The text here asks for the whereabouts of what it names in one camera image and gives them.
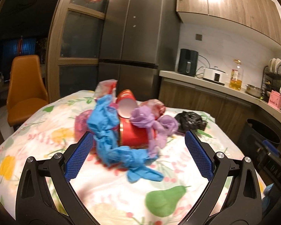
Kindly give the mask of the red round tin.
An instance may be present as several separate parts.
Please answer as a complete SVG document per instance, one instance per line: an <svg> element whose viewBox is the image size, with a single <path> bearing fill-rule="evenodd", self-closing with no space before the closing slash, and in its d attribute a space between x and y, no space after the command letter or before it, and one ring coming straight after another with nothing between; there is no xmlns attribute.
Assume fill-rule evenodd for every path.
<svg viewBox="0 0 281 225"><path fill-rule="evenodd" d="M129 146L132 149L147 149L149 137L156 137L156 132L150 128L150 135L146 128L139 128L130 123L129 119L119 118L119 146Z"/></svg>

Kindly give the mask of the wall power socket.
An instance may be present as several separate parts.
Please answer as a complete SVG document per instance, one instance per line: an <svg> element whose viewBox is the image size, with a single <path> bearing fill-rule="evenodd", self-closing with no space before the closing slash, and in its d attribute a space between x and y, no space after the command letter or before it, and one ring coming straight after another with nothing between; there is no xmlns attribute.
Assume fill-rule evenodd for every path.
<svg viewBox="0 0 281 225"><path fill-rule="evenodd" d="M201 34L196 34L195 39L198 41L202 41L203 36Z"/></svg>

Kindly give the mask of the orange chair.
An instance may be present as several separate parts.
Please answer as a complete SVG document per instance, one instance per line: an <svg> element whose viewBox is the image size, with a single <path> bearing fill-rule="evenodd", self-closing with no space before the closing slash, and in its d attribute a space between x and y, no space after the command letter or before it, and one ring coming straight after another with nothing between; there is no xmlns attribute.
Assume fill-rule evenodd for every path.
<svg viewBox="0 0 281 225"><path fill-rule="evenodd" d="M6 103L9 126L15 128L22 125L48 103L49 97L41 77L39 56L15 57L11 65Z"/></svg>

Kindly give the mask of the cooking oil bottle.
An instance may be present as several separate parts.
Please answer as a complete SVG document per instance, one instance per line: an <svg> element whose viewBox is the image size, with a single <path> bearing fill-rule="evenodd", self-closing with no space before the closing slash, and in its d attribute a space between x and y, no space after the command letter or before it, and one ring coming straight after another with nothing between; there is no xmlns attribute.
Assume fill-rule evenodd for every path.
<svg viewBox="0 0 281 225"><path fill-rule="evenodd" d="M235 90L241 90L243 80L243 66L239 59L234 59L233 68L230 75L229 87Z"/></svg>

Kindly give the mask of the black crumpled plastic bag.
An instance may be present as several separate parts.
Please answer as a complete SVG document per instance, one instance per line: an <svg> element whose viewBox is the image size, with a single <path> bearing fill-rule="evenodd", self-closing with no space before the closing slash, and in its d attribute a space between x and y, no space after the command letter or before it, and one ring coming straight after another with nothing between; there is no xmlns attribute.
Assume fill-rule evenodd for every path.
<svg viewBox="0 0 281 225"><path fill-rule="evenodd" d="M190 130L204 131L207 127L207 122L195 112L183 111L182 113L178 113L175 119L178 122L178 132L182 134Z"/></svg>

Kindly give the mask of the wooden upper wall cabinet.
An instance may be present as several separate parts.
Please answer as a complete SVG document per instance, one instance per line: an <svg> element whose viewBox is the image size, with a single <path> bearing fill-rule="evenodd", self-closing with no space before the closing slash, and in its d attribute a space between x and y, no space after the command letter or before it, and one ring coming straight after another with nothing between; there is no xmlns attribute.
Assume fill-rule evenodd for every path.
<svg viewBox="0 0 281 225"><path fill-rule="evenodd" d="M281 18L272 0L178 0L183 23L221 29L281 51Z"/></svg>

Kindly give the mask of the blue glove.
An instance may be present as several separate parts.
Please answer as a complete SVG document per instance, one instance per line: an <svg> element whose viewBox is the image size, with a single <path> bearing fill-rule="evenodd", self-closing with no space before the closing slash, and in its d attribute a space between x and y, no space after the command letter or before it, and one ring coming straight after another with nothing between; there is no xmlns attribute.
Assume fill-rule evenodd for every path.
<svg viewBox="0 0 281 225"><path fill-rule="evenodd" d="M150 155L148 149L132 149L118 145L115 127L120 124L117 110L111 106L113 96L107 94L96 101L96 106L87 120L88 128L94 133L96 153L108 167L119 164L127 169L127 179L134 183L139 179L161 182L163 174L147 167L147 163L158 158Z"/></svg>

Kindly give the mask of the white slow cooker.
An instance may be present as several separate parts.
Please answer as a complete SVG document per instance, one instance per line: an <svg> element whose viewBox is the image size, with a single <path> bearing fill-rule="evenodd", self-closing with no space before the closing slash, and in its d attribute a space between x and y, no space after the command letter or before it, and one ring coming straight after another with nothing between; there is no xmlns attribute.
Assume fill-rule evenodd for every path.
<svg viewBox="0 0 281 225"><path fill-rule="evenodd" d="M217 67L205 67L203 79L224 86L226 83L227 74Z"/></svg>

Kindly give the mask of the black trash bin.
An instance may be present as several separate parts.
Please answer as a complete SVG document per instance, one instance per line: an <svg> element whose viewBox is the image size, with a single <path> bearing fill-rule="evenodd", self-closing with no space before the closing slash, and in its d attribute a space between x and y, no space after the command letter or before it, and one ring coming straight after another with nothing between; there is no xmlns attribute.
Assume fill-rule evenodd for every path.
<svg viewBox="0 0 281 225"><path fill-rule="evenodd" d="M237 141L237 146L245 156L257 158L258 149L262 150L264 147L275 155L279 155L280 143L280 137L270 127L258 120L248 118Z"/></svg>

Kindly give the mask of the black dish rack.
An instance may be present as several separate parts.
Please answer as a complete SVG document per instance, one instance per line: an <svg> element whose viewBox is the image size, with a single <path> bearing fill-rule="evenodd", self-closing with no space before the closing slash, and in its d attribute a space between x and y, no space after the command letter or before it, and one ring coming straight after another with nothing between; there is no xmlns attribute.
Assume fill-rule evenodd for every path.
<svg viewBox="0 0 281 225"><path fill-rule="evenodd" d="M272 58L268 65L263 68L261 89L262 99L268 103L272 90L279 92L281 87L281 59Z"/></svg>

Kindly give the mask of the black air fryer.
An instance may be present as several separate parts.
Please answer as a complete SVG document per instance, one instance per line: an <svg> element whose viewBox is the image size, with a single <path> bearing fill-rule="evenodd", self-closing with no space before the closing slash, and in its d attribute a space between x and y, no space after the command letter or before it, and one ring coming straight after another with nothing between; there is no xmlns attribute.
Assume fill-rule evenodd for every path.
<svg viewBox="0 0 281 225"><path fill-rule="evenodd" d="M178 73L194 77L197 70L198 52L181 49L178 63Z"/></svg>

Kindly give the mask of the magenta crumpled plastic bag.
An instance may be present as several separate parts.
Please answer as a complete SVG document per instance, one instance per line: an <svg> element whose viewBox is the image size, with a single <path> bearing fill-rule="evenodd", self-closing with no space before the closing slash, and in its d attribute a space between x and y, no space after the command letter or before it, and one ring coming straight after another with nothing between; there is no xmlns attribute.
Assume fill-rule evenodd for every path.
<svg viewBox="0 0 281 225"><path fill-rule="evenodd" d="M75 118L74 122L74 139L76 142L85 134L85 132L89 131L87 120L92 114L93 110L87 110L79 114Z"/></svg>

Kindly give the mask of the purple glove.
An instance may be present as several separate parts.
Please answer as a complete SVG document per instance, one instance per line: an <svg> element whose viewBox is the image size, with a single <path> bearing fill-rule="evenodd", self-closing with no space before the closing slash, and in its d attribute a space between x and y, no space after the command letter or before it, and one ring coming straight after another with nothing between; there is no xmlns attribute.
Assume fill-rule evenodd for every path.
<svg viewBox="0 0 281 225"><path fill-rule="evenodd" d="M150 158L155 157L166 146L167 137L178 130L178 122L174 117L163 115L156 120L148 106L135 108L129 120L134 126L146 129Z"/></svg>

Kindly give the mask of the dark grey refrigerator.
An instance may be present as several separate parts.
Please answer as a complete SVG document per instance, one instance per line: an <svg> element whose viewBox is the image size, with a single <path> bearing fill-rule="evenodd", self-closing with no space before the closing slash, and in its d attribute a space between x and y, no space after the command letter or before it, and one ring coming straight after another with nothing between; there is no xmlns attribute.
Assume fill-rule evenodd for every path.
<svg viewBox="0 0 281 225"><path fill-rule="evenodd" d="M138 101L156 99L160 71L174 71L180 19L177 0L109 0L99 54L99 81L117 80Z"/></svg>

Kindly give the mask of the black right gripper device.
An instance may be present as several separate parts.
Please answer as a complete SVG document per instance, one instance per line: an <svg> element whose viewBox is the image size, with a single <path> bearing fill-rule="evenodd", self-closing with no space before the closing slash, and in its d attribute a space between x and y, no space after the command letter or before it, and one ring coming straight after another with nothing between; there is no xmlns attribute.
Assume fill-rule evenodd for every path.
<svg viewBox="0 0 281 225"><path fill-rule="evenodd" d="M257 170L266 174L281 189L281 152L268 140L255 140Z"/></svg>

